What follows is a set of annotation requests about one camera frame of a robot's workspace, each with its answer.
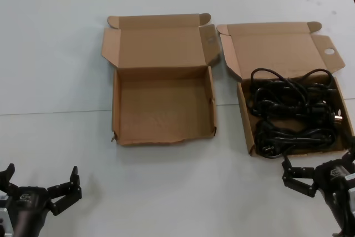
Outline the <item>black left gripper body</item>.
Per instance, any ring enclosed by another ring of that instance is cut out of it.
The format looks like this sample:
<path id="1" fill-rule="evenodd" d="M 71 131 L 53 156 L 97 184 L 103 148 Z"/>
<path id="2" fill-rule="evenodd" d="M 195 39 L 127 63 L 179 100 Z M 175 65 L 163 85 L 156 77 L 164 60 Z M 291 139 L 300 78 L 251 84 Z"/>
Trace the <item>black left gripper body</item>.
<path id="1" fill-rule="evenodd" d="M 7 210 L 10 216 L 28 211 L 32 214 L 47 214 L 53 211 L 52 198 L 48 189 L 38 186 L 16 186 L 7 188 Z"/>

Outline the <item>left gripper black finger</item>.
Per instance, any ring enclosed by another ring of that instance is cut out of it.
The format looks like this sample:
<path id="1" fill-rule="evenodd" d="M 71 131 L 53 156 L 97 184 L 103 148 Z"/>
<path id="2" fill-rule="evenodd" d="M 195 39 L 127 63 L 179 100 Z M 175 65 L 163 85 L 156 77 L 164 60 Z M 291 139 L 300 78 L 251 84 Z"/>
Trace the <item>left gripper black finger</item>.
<path id="1" fill-rule="evenodd" d="M 47 188 L 50 201 L 48 209 L 57 216 L 77 203 L 82 198 L 78 167 L 74 166 L 69 182 Z"/>
<path id="2" fill-rule="evenodd" d="M 16 186 L 11 183 L 11 178 L 15 172 L 15 165 L 10 163 L 6 170 L 0 174 L 0 190 L 6 194 L 13 194 Z"/>

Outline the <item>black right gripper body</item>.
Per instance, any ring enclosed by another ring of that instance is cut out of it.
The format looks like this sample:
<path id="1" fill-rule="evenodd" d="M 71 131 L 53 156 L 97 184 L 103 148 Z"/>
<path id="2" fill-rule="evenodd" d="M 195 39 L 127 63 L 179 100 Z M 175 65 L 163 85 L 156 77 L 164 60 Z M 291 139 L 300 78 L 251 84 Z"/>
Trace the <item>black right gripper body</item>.
<path id="1" fill-rule="evenodd" d="M 354 163 L 345 159 L 331 160 L 315 168 L 315 183 L 326 203 L 334 201 L 333 195 L 345 196 L 354 188 Z"/>

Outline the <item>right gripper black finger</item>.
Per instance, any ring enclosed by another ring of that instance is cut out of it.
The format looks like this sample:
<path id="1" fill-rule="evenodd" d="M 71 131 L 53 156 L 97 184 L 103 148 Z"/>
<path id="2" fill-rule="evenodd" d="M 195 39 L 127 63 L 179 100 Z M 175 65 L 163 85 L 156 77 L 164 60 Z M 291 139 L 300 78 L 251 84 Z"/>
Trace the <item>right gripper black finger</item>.
<path id="1" fill-rule="evenodd" d="M 349 149 L 341 158 L 343 165 L 353 165 L 354 162 L 354 148 Z"/>
<path id="2" fill-rule="evenodd" d="M 282 180 L 285 187 L 304 194 L 308 197 L 314 197 L 318 189 L 318 185 L 314 182 L 315 168 L 313 167 L 293 167 L 288 156 L 283 155 L 283 176 Z M 299 181 L 299 179 L 311 179 L 311 185 Z"/>

